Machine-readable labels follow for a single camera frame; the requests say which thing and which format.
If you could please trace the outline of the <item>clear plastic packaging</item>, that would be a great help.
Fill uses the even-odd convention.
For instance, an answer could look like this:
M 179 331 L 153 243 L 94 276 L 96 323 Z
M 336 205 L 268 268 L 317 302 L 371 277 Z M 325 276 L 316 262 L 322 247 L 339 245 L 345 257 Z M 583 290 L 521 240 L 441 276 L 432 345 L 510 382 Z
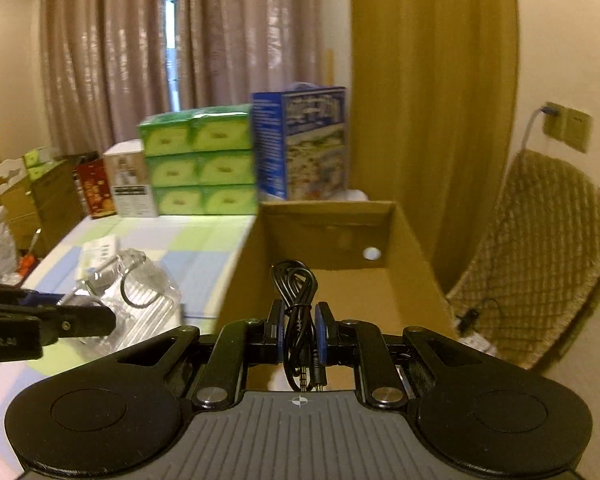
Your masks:
M 181 293 L 160 264 L 144 252 L 123 249 L 114 270 L 116 279 L 110 285 L 76 283 L 59 301 L 62 306 L 103 306 L 116 315 L 116 328 L 109 335 L 81 337 L 72 344 L 87 360 L 108 356 L 181 324 Z

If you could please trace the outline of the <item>white medicine box blue logo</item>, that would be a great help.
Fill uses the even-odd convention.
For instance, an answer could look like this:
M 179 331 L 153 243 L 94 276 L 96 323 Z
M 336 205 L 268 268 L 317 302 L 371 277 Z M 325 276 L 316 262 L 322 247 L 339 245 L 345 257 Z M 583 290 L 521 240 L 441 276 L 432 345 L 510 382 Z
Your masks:
M 116 266 L 119 239 L 109 234 L 86 242 L 80 251 L 74 278 L 77 283 L 84 281 L 97 286 L 110 285 L 116 279 Z

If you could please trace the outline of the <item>brown cardboard box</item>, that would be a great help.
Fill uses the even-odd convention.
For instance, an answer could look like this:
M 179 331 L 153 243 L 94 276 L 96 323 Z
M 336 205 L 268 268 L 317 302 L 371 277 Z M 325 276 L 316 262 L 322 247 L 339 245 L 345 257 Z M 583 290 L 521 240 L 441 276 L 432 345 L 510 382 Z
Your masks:
M 268 317 L 278 297 L 271 268 L 284 260 L 314 273 L 316 300 L 326 301 L 338 320 L 370 322 L 390 335 L 407 326 L 454 335 L 434 271 L 404 212 L 390 202 L 262 205 L 228 283 L 219 334 L 227 324 Z M 273 370 L 258 365 L 247 380 L 264 388 Z

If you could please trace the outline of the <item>brown cardboard boxes pile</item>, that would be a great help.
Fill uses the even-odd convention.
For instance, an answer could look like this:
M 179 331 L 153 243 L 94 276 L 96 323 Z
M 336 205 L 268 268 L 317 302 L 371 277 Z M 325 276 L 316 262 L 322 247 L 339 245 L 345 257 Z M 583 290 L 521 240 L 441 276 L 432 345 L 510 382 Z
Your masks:
M 0 206 L 16 248 L 26 250 L 38 232 L 33 252 L 45 257 L 86 216 L 73 177 L 76 161 L 61 158 L 32 180 L 23 158 L 0 162 Z

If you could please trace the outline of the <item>white humidifier box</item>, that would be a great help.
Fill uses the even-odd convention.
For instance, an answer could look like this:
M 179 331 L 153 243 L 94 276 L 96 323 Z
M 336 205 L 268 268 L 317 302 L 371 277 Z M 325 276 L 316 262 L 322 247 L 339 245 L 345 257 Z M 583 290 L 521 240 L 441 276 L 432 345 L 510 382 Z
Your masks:
M 102 160 L 117 214 L 123 218 L 157 217 L 142 140 L 118 143 Z

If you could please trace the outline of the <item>red gift box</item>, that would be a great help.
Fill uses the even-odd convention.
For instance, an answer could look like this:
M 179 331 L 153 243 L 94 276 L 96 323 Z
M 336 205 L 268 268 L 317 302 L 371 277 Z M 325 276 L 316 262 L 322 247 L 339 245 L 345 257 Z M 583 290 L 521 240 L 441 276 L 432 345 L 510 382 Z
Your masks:
M 86 209 L 92 219 L 105 218 L 116 213 L 104 161 L 101 158 L 79 164 L 73 173 L 78 179 Z

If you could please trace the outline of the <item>green tissue box stack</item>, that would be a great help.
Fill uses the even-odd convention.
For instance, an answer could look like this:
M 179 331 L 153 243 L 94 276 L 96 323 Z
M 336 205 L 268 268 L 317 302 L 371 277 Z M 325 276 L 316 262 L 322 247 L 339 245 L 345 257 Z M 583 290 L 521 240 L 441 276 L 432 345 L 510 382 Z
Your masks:
M 162 216 L 236 216 L 258 209 L 250 106 L 163 113 L 138 126 Z

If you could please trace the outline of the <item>blue milk carton box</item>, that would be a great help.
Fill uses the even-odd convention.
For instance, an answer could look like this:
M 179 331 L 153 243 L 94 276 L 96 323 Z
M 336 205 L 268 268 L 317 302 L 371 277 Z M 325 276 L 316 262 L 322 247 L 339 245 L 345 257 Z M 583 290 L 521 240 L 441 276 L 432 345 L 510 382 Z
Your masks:
M 256 92 L 251 125 L 266 200 L 327 200 L 347 187 L 347 90 Z

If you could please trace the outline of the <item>quilted chair back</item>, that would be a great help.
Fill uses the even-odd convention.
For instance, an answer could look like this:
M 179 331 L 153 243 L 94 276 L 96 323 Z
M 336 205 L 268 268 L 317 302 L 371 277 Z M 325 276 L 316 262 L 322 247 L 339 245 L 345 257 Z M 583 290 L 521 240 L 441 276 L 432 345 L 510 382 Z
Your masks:
M 448 295 L 453 314 L 523 368 L 562 350 L 600 288 L 600 187 L 569 162 L 515 157 L 478 250 Z

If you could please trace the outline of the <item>wooden door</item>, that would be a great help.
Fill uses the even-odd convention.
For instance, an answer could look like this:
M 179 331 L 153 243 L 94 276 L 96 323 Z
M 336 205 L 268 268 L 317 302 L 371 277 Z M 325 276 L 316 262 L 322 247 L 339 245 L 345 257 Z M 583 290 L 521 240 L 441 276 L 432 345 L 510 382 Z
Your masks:
M 402 207 L 449 289 L 505 174 L 517 0 L 351 0 L 351 41 L 350 182 Z

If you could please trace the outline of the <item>pink curtain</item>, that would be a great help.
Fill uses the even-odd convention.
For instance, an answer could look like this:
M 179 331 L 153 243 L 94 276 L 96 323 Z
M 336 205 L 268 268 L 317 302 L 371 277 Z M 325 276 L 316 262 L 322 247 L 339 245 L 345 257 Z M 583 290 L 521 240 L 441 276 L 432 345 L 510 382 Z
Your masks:
M 315 84 L 320 10 L 321 0 L 42 0 L 52 143 L 103 152 L 151 115 Z

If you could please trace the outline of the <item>wall socket pair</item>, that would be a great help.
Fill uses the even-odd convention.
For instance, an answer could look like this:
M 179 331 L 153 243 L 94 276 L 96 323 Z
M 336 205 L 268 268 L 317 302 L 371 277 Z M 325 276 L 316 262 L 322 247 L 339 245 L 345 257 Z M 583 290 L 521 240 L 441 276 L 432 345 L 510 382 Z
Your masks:
M 546 102 L 542 112 L 543 132 L 546 136 L 565 143 L 580 153 L 588 152 L 593 125 L 589 114 L 553 102 Z

